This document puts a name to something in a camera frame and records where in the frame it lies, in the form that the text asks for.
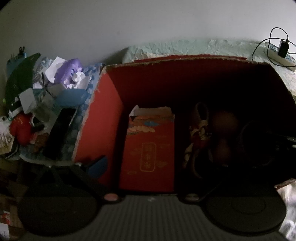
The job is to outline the red decorated gift box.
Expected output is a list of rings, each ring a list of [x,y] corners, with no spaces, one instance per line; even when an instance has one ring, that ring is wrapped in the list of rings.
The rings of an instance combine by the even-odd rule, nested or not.
[[[175,173],[175,116],[169,107],[139,108],[129,115],[121,189],[172,192]]]

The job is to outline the red round toy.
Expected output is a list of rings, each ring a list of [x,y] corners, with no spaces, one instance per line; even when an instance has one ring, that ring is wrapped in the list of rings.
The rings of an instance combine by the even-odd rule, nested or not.
[[[25,114],[18,114],[10,124],[10,134],[14,136],[21,145],[27,145],[33,138],[31,132],[30,117]]]

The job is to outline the red cardboard box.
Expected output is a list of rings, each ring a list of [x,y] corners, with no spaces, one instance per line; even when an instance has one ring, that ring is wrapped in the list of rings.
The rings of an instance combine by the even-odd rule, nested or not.
[[[76,162],[106,156],[100,183],[120,188],[129,115],[139,108],[169,107],[175,116],[174,189],[197,189],[228,167],[273,183],[287,180],[295,161],[286,154],[295,136],[295,100],[267,63],[218,55],[169,56],[104,67],[83,119]],[[204,154],[184,167],[190,123],[208,121]]]

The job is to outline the purple plastic bag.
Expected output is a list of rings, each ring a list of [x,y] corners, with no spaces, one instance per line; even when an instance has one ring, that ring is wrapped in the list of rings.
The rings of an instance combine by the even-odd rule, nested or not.
[[[65,61],[54,76],[54,84],[63,84],[65,87],[75,84],[73,80],[77,72],[82,72],[83,66],[78,58]]]

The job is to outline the dark green leaf fan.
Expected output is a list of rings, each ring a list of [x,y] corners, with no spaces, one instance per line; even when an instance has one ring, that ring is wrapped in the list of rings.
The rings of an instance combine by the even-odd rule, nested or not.
[[[33,68],[36,61],[41,57],[40,53],[25,58],[9,76],[6,83],[5,100],[6,106],[11,108],[15,98],[33,85]]]

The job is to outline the light green bed sheet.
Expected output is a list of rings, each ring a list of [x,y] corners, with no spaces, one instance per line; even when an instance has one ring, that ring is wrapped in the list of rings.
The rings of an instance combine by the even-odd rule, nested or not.
[[[128,47],[122,63],[137,60],[164,57],[170,55],[226,55],[245,57],[247,60],[269,63],[265,54],[265,43],[248,40],[225,39],[189,39],[166,42],[150,42]],[[280,233],[288,240],[295,240],[295,182],[279,189],[280,195],[287,204],[287,216],[280,228]]]

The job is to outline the black charger plug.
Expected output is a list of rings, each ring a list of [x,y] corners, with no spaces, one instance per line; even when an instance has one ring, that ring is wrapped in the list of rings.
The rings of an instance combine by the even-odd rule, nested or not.
[[[287,53],[288,53],[288,49],[289,49],[289,41],[288,39],[282,39],[280,41],[280,45],[278,47],[278,56],[280,56],[281,58],[285,58]]]

